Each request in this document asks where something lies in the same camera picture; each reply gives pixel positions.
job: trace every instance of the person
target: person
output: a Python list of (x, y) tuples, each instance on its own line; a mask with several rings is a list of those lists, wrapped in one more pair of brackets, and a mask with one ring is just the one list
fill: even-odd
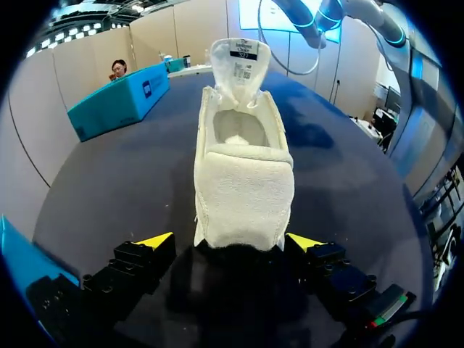
[(123, 77), (127, 73), (128, 66), (123, 59), (117, 59), (113, 62), (111, 70), (113, 70), (113, 73), (109, 76), (109, 79), (114, 81), (117, 78)]

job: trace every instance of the paper tag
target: paper tag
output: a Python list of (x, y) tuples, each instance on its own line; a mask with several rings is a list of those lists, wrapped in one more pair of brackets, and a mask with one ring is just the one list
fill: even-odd
[(235, 63), (233, 69), (233, 76), (237, 79), (237, 82), (244, 85), (247, 80), (252, 76), (253, 66), (251, 64), (240, 64)]
[(243, 59), (258, 60), (258, 41), (241, 38), (231, 45), (231, 56)]

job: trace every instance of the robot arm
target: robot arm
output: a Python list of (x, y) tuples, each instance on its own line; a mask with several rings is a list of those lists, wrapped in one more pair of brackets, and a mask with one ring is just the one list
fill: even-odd
[(337, 28), (345, 16), (362, 20), (376, 29), (385, 41), (402, 47), (405, 32), (385, 13), (374, 0), (323, 0), (315, 17), (300, 0), (274, 0), (306, 42), (314, 49), (326, 46), (326, 38), (320, 32)]
[(315, 16), (301, 0), (273, 1), (315, 49), (325, 47), (324, 33), (345, 16), (373, 30), (401, 90), (399, 122), (386, 154), (420, 204), (464, 150), (464, 119), (430, 46), (413, 25), (402, 28), (402, 20), (374, 0), (322, 0)]

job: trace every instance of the teal box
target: teal box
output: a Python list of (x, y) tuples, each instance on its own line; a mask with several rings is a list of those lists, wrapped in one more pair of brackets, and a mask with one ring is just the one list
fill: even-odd
[(175, 73), (184, 69), (183, 58), (174, 59), (166, 62), (167, 71)]
[(164, 63), (133, 72), (93, 92), (68, 110), (80, 141), (143, 120), (169, 89)]

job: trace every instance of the cable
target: cable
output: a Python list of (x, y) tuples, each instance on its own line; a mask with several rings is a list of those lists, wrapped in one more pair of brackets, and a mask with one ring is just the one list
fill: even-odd
[(335, 74), (333, 74), (333, 82), (332, 82), (331, 96), (328, 98), (328, 101), (329, 101), (329, 102), (331, 102), (331, 100), (332, 100), (332, 93), (334, 92), (334, 88), (335, 88), (336, 74), (337, 74), (337, 72), (339, 71), (340, 51), (341, 51), (341, 35), (342, 35), (342, 27), (340, 27), (339, 54), (338, 54), (338, 57), (336, 58)]
[[(268, 42), (266, 41), (266, 38), (264, 37), (264, 33), (262, 32), (262, 27), (261, 27), (261, 4), (262, 4), (262, 0), (260, 0), (260, 5), (258, 6), (258, 39), (261, 40), (262, 39), (262, 42), (264, 42), (266, 45), (269, 46)], [(284, 64), (281, 63), (281, 61), (275, 56), (274, 52), (272, 52), (272, 50), (270, 51), (270, 53), (272, 54), (273, 58), (275, 59), (275, 61), (283, 68), (285, 69), (286, 71), (288, 71), (289, 73), (292, 73), (292, 74), (295, 74), (295, 75), (309, 75), (310, 73), (312, 73), (316, 67), (318, 67), (318, 64), (319, 64), (319, 57), (320, 57), (320, 46), (322, 44), (322, 40), (319, 40), (319, 47), (318, 47), (318, 58), (316, 59), (314, 65), (311, 67), (311, 69), (309, 69), (308, 71), (306, 72), (297, 72), (297, 71), (293, 71), (292, 69), (290, 69), (289, 67), (286, 67)]]
[(17, 126), (16, 126), (15, 117), (13, 116), (12, 103), (11, 103), (11, 100), (10, 100), (10, 98), (9, 98), (9, 91), (8, 91), (7, 93), (8, 93), (9, 113), (12, 115), (12, 122), (13, 122), (14, 131), (16, 132), (16, 135), (17, 135), (18, 140), (20, 141), (21, 147), (22, 147), (22, 149), (24, 150), (24, 153), (26, 153), (26, 156), (27, 156), (27, 158), (29, 159), (29, 162), (30, 162), (31, 165), (34, 167), (34, 169), (36, 170), (38, 176), (41, 177), (41, 179), (44, 181), (44, 183), (45, 183), (45, 184), (49, 187), (49, 189), (50, 189), (50, 184), (47, 182), (47, 180), (45, 180), (45, 178), (44, 178), (44, 176), (42, 175), (42, 173), (40, 172), (40, 170), (38, 170), (38, 168), (36, 167), (36, 164), (34, 163), (34, 161), (32, 160), (32, 158), (30, 158), (30, 155), (29, 155), (28, 150), (26, 149), (26, 146), (25, 146), (24, 143), (22, 142), (22, 139), (21, 139), (21, 136), (20, 136), (20, 132), (18, 131)]
[(376, 32), (376, 30), (374, 28), (372, 28), (372, 25), (370, 24), (367, 24), (367, 23), (364, 23), (366, 24), (369, 29), (372, 30), (372, 32), (374, 33), (374, 35), (376, 36), (377, 40), (378, 40), (378, 43), (379, 43), (379, 46), (380, 46), (380, 51), (382, 53), (382, 55), (384, 56), (384, 59), (385, 59), (385, 64), (386, 64), (386, 68), (390, 71), (393, 71), (392, 67), (390, 66), (390, 64), (388, 63), (388, 61), (386, 60), (386, 53), (385, 53), (385, 49), (384, 49), (384, 45), (382, 44), (382, 41), (381, 39), (378, 37), (378, 34)]

